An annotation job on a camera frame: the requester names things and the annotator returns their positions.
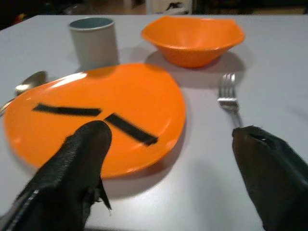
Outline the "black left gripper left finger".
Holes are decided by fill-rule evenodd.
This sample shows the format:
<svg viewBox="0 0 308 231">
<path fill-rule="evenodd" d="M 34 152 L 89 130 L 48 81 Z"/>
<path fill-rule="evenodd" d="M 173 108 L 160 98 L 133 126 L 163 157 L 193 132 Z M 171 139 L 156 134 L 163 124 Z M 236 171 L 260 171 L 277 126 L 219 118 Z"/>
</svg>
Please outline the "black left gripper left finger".
<svg viewBox="0 0 308 231">
<path fill-rule="evenodd" d="M 110 202 L 101 169 L 112 133 L 103 121 L 82 125 L 21 190 L 0 218 L 3 231 L 82 231 L 91 206 Z"/>
</svg>

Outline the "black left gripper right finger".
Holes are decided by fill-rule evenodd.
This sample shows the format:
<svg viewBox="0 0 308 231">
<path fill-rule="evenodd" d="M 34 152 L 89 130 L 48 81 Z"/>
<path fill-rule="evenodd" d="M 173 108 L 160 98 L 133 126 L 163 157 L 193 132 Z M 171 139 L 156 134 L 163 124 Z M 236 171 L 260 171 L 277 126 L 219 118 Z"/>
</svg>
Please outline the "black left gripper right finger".
<svg viewBox="0 0 308 231">
<path fill-rule="evenodd" d="M 266 231 L 308 229 L 308 165 L 281 138 L 256 126 L 235 128 L 232 149 Z"/>
</svg>

